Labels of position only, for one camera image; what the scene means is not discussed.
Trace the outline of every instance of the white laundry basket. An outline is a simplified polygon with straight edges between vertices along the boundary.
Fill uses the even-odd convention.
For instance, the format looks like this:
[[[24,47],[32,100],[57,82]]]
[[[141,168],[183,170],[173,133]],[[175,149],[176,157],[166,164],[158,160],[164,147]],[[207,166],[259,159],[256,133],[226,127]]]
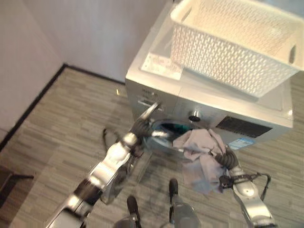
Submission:
[[[304,69],[304,20],[253,0],[183,0],[171,58],[261,97]]]

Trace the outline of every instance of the robot leg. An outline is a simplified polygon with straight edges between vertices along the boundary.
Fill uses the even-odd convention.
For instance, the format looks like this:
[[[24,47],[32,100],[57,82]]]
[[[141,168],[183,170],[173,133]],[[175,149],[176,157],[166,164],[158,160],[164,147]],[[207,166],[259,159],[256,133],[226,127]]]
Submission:
[[[138,212],[137,202],[134,196],[129,196],[127,200],[130,216],[119,220],[114,224],[114,228],[141,228],[141,218]]]
[[[200,228],[200,220],[194,213],[193,207],[184,203],[178,196],[178,183],[176,179],[171,179],[169,183],[170,193],[170,223],[174,223],[175,228]]]

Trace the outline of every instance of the blue sticker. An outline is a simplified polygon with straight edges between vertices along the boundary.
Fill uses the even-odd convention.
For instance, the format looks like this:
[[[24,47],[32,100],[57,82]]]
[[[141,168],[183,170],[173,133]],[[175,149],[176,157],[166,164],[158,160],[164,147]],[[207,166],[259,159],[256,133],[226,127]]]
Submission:
[[[230,146],[231,149],[233,150],[238,150],[240,148],[243,148],[245,146],[249,146],[254,144],[255,141],[251,140],[251,139],[245,139],[245,138],[239,138],[231,143],[229,143],[228,145]]]

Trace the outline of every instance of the paper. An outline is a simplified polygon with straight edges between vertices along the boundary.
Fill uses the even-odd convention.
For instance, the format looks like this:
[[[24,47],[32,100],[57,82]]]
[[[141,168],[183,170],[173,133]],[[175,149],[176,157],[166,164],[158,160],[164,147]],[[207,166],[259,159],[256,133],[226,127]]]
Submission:
[[[152,53],[147,55],[141,70],[175,80],[180,80],[182,73],[182,67],[173,63],[170,58]]]

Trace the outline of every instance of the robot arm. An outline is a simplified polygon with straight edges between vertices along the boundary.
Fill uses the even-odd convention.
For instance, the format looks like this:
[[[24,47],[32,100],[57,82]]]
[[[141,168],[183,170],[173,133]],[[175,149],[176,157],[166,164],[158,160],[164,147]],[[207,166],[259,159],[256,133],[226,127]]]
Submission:
[[[112,145],[105,159],[99,162],[68,198],[56,209],[47,222],[47,228],[85,227],[85,218],[95,203],[102,199],[109,203],[122,189],[130,164],[132,152],[144,136],[164,136],[162,132],[151,132],[146,120],[157,109],[158,103],[146,110],[120,142]]]
[[[224,156],[215,159],[227,167],[233,180],[233,193],[241,206],[243,216],[249,227],[276,227],[275,220],[265,203],[261,200],[256,185],[247,177],[239,165],[238,159],[230,148]]]

